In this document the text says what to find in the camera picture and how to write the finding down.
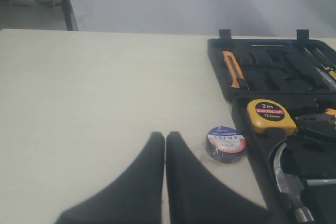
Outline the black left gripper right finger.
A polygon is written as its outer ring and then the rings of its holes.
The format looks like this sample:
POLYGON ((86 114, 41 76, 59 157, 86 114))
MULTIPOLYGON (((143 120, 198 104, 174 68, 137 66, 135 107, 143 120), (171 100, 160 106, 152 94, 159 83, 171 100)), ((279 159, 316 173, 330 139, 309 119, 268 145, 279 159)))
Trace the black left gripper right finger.
POLYGON ((280 223, 271 211, 218 180, 179 132, 166 138, 166 183, 171 223, 280 223))

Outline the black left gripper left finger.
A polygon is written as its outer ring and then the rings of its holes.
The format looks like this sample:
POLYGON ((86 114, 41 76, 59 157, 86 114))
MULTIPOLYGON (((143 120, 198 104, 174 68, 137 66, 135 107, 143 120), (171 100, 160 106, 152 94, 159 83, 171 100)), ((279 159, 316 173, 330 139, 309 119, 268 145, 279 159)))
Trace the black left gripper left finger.
POLYGON ((165 139, 152 132, 132 164, 110 185, 63 211, 57 223, 161 223, 165 139))

